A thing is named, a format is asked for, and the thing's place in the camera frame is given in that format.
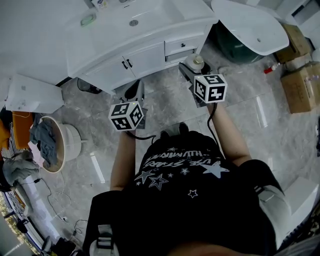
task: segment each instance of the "wet cloth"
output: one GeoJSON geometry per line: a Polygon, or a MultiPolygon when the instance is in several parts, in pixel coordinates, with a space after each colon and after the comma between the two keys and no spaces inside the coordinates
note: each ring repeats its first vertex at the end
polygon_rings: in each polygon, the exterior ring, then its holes
{"type": "Polygon", "coordinates": [[[40,121],[39,115],[35,116],[33,126],[30,129],[30,141],[33,144],[40,143],[41,156],[51,166],[57,163],[56,138],[51,123],[48,120],[40,121]]]}

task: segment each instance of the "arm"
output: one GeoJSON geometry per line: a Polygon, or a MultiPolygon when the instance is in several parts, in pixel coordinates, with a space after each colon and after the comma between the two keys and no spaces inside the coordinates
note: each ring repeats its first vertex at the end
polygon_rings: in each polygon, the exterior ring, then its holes
{"type": "Polygon", "coordinates": [[[112,168],[110,190],[123,190],[135,176],[135,168],[136,140],[129,137],[125,132],[122,132],[112,168]]]}
{"type": "MultiPolygon", "coordinates": [[[[209,105],[208,110],[211,113],[213,106],[209,105]]],[[[244,138],[232,122],[225,108],[219,103],[212,121],[222,151],[228,160],[232,161],[236,166],[240,166],[252,159],[244,138]]]]}

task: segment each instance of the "white panel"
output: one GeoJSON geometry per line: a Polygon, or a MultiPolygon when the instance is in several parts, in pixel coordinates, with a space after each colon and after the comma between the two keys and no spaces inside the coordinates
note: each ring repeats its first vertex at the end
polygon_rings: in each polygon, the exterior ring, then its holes
{"type": "Polygon", "coordinates": [[[19,74],[12,78],[5,104],[10,111],[48,114],[63,105],[61,88],[19,74]]]}
{"type": "Polygon", "coordinates": [[[299,26],[299,28],[301,29],[303,35],[309,38],[311,36],[311,32],[315,30],[319,25],[320,11],[318,11],[316,14],[314,14],[312,17],[306,20],[302,25],[299,26]]]}
{"type": "Polygon", "coordinates": [[[310,33],[310,39],[316,49],[320,48],[320,25],[310,33]]]}
{"type": "Polygon", "coordinates": [[[165,66],[164,42],[137,50],[123,56],[135,77],[142,78],[162,70],[165,66]]]}
{"type": "Polygon", "coordinates": [[[276,10],[282,2],[283,0],[259,0],[258,5],[270,8],[272,10],[276,10]]]}
{"type": "Polygon", "coordinates": [[[287,16],[295,12],[306,0],[283,0],[276,9],[279,16],[285,19],[287,16]]]}
{"type": "Polygon", "coordinates": [[[308,2],[305,7],[300,10],[295,16],[294,19],[299,25],[302,25],[305,21],[310,19],[313,15],[315,15],[320,10],[319,5],[316,3],[316,0],[311,0],[308,2]]]}
{"type": "Polygon", "coordinates": [[[79,77],[107,93],[136,79],[122,56],[104,61],[79,77]]]}
{"type": "Polygon", "coordinates": [[[165,41],[165,56],[196,49],[204,34],[165,41]]]}

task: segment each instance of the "plastic bottle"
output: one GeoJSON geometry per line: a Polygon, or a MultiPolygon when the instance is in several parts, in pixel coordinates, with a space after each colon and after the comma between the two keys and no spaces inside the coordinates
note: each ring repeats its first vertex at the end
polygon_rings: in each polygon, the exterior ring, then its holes
{"type": "Polygon", "coordinates": [[[204,58],[201,55],[192,53],[185,59],[185,64],[188,68],[190,68],[193,72],[200,74],[201,70],[205,66],[204,58]]]}

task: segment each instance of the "drawer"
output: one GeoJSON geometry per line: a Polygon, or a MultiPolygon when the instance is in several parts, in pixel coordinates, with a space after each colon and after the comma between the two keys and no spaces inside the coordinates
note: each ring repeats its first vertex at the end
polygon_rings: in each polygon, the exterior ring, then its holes
{"type": "Polygon", "coordinates": [[[196,49],[202,36],[191,36],[164,42],[165,56],[196,49]]]}

